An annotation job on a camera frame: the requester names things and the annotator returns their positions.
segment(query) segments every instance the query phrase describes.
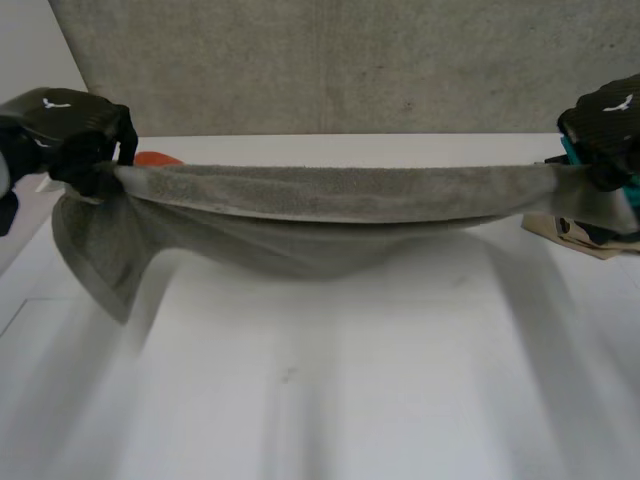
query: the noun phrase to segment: gray wall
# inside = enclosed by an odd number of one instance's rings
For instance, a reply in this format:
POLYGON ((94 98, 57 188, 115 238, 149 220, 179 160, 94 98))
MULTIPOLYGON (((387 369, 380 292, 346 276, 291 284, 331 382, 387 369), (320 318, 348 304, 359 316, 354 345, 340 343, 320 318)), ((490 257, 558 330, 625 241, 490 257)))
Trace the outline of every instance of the gray wall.
POLYGON ((635 0, 51 0, 143 135, 549 132, 640 71, 635 0))

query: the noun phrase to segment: concrete wall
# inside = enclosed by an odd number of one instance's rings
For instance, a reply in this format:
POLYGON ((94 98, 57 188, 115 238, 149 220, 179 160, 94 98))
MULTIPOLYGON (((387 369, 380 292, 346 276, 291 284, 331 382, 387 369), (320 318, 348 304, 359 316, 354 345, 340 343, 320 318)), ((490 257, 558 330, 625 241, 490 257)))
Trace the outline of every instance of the concrete wall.
POLYGON ((551 132, 640 71, 628 0, 51 0, 143 135, 551 132))
MULTIPOLYGON (((0 2, 0 103, 36 87, 85 90, 84 82, 46 0, 0 2)), ((38 194, 42 178, 25 177, 16 191, 20 210, 0 238, 0 273, 51 212, 56 194, 38 194)))

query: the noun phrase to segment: orange object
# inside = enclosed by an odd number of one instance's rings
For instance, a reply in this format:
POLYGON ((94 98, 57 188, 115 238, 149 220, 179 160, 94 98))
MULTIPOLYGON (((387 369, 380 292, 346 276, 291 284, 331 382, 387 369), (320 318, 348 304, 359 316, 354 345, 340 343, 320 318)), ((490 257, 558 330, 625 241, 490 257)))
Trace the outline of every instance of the orange object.
POLYGON ((139 152, 133 164, 137 167, 166 167, 167 165, 184 165, 177 158, 159 152, 139 152))

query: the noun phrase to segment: towel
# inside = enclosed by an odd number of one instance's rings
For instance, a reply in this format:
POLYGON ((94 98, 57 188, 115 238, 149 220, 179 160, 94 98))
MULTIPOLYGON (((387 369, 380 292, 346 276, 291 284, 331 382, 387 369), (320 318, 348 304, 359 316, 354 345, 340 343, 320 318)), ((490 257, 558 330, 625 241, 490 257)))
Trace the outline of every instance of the towel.
POLYGON ((584 167, 109 167, 122 191, 67 194, 53 234, 80 283, 126 322, 149 262, 167 249, 299 279, 330 279, 409 240, 523 212, 629 233, 624 193, 599 192, 584 167))

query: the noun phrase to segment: white surface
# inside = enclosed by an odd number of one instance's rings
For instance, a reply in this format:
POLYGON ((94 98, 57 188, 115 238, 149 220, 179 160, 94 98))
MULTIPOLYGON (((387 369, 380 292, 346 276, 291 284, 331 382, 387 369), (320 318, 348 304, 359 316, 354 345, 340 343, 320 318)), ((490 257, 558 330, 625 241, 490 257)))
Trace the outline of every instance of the white surface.
MULTIPOLYGON (((37 87, 86 90, 47 0, 0 2, 0 103, 37 87)), ((51 212, 57 195, 38 195, 41 179, 18 183, 20 210, 11 232, 0 238, 4 272, 51 212)))
MULTIPOLYGON (((553 135, 141 148, 191 163, 287 165, 561 153, 553 135)), ((21 255, 23 293, 0 278, 2 313, 22 305, 0 338, 2 479, 637 477, 638 257, 599 261, 524 232, 515 217, 318 284, 173 255, 177 272, 154 264, 119 328, 70 279, 46 231, 38 239, 38 265, 49 267, 29 277, 34 262, 21 255), (157 315, 150 298, 162 298, 157 315)))

